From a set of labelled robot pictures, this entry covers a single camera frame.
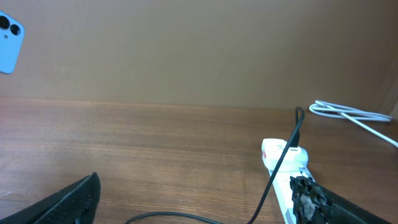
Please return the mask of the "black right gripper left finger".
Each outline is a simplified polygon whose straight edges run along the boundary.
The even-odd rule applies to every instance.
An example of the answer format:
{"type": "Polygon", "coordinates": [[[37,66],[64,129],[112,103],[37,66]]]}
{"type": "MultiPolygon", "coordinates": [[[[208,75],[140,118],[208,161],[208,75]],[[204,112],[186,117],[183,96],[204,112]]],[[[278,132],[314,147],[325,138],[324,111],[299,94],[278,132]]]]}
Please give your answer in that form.
{"type": "Polygon", "coordinates": [[[43,200],[1,219],[1,224],[92,224],[100,201],[96,172],[43,200]]]}

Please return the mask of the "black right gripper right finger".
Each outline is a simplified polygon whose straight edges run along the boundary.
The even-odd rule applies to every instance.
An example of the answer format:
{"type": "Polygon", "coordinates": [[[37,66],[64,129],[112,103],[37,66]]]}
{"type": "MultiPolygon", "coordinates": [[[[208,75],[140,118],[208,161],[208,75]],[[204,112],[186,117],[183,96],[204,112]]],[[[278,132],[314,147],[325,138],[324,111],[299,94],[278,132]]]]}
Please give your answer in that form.
{"type": "Polygon", "coordinates": [[[290,188],[296,224],[390,224],[311,178],[291,177],[290,188]]]}

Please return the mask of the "blue Galaxy smartphone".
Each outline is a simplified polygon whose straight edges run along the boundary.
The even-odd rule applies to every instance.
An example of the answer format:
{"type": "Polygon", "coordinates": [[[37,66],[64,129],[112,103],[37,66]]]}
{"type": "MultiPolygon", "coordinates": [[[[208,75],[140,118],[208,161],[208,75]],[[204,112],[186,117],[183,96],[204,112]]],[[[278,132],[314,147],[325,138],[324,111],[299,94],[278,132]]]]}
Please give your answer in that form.
{"type": "Polygon", "coordinates": [[[10,15],[1,11],[1,73],[11,74],[14,71],[24,35],[24,26],[10,15]]]}

